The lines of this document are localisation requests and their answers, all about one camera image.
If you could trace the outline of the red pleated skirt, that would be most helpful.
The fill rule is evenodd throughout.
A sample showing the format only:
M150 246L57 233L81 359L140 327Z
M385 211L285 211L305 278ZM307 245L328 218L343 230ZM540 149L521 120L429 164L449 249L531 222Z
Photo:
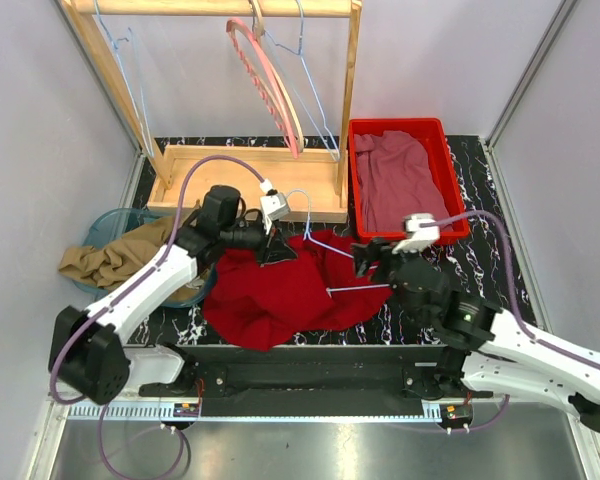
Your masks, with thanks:
M353 238L330 230L317 240L351 252ZM202 315L228 343L259 351L311 330L342 331L369 320L391 295L380 288L334 293L327 287L372 284L354 274L354 262L328 252L301 235L289 239L293 261L261 267L251 251L229 250L216 266L217 282L203 302Z

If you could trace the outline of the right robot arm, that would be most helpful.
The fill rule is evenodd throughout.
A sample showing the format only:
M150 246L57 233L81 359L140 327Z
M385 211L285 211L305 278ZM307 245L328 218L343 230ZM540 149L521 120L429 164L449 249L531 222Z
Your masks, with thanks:
M497 304L453 287L416 252L382 239L352 248L354 271L386 284L408 315L445 346L434 384L552 406L600 434L600 352L559 338Z

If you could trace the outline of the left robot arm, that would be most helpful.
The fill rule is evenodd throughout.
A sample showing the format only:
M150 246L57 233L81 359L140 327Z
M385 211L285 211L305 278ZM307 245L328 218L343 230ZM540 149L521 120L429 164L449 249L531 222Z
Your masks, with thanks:
M186 220L176 219L167 243L137 273L84 310L72 306L57 316L49 355L50 390L59 395L63 382L80 399L97 405L114 400L124 389L166 388L176 396L195 386L190 357L175 346L128 346L142 321L179 288L214 266L228 249L249 250L259 262L289 259L292 252L275 230L290 212L285 195L267 189L257 221L238 221L240 192L216 185L202 206Z

